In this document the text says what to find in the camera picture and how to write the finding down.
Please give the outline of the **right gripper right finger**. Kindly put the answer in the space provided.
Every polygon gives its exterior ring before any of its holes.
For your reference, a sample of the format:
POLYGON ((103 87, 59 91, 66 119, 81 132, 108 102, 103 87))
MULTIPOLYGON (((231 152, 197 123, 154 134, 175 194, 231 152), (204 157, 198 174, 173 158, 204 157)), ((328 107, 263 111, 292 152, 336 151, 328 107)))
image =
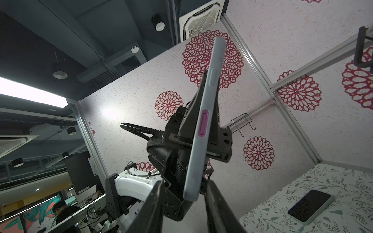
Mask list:
POLYGON ((223 195, 212 180, 207 181, 204 193, 209 233, 245 233, 223 195))

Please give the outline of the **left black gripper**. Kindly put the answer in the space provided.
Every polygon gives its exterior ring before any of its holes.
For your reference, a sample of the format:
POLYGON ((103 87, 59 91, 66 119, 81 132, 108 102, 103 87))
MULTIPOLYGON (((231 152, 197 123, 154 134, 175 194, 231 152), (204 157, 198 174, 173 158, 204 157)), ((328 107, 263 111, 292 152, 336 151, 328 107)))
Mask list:
MULTIPOLYGON (((148 158, 168 185, 164 215, 174 221, 181 221, 193 204, 183 198, 183 192, 207 72, 203 72, 200 86, 188 107, 177 109, 165 131, 152 128, 146 130, 147 134, 152 135, 147 143, 148 158)), ((232 131, 229 127, 219 126, 218 95, 219 88, 214 99, 204 170, 210 158, 227 163, 232 157, 232 131)))

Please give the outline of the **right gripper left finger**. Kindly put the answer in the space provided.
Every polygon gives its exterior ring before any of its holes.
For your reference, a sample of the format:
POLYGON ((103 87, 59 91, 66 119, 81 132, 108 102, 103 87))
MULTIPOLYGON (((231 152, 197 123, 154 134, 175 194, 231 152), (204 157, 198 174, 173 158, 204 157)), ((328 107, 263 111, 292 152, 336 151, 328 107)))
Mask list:
POLYGON ((161 233, 164 217, 164 199, 164 182, 157 181, 126 233, 161 233))

